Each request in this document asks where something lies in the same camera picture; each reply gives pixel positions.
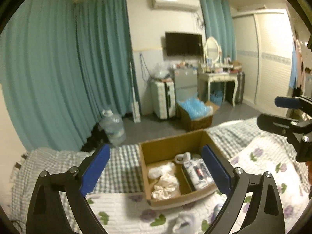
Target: curtain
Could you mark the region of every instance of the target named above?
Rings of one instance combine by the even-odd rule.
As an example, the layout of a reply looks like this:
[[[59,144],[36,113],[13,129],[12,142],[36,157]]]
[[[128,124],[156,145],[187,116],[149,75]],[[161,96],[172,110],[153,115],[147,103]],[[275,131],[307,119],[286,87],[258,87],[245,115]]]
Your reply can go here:
[[[228,55],[236,60],[235,35],[228,0],[200,0],[206,38],[213,36],[222,49],[222,62]]]
[[[94,117],[103,109],[131,111],[132,60],[126,0],[88,0],[76,6],[77,43]]]
[[[96,123],[79,66],[74,7],[71,0],[26,0],[0,35],[0,83],[27,150],[79,151]]]

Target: white sliding wardrobe door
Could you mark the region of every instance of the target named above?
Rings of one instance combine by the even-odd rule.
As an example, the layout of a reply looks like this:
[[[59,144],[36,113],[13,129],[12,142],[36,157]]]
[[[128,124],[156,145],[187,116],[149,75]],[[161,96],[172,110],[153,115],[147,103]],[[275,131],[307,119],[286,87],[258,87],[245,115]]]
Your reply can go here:
[[[276,96],[286,96],[291,74],[292,33],[286,13],[255,15],[260,50],[256,105],[268,113],[286,116],[287,109],[274,105]]]
[[[245,72],[244,100],[255,103],[258,81],[258,40],[253,15],[233,18],[237,60]]]

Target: black suitcase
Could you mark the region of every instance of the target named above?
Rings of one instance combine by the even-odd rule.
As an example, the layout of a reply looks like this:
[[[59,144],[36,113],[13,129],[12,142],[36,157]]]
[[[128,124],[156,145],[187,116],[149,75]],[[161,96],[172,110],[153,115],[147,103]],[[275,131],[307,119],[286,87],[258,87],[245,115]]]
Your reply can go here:
[[[245,86],[245,73],[244,72],[237,73],[237,81],[238,81],[238,87],[237,87],[236,96],[235,96],[235,104],[241,104],[243,102],[243,97],[244,97],[244,86]],[[232,104],[232,99],[233,99],[234,87],[235,87],[234,81],[227,82],[225,99],[231,104]]]

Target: flat screen tv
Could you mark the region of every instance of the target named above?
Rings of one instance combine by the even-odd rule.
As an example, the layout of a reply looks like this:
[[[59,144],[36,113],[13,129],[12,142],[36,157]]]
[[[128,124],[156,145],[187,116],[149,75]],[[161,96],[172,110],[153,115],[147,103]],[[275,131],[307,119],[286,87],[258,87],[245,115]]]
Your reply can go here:
[[[202,55],[202,35],[166,32],[167,55]]]

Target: oval mirror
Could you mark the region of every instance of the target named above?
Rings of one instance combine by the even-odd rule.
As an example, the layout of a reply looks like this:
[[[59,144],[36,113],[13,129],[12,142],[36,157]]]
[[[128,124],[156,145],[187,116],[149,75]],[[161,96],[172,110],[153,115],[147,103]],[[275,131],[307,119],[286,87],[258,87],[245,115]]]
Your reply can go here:
[[[204,46],[205,61],[210,58],[213,64],[220,59],[221,48],[214,37],[209,37]]]

